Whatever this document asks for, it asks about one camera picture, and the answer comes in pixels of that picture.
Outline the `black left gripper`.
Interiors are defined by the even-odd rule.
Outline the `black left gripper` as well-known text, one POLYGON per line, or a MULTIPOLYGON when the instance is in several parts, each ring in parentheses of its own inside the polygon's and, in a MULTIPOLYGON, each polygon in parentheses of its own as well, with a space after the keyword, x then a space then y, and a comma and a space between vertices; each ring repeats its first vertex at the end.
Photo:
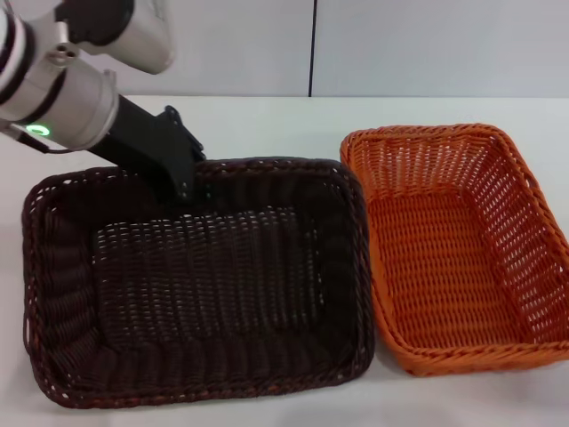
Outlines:
POLYGON ((124 96, 113 125, 90 152, 138 174, 159 199, 181 204, 193 202, 196 162, 206 160, 175 107, 153 116, 124 96))

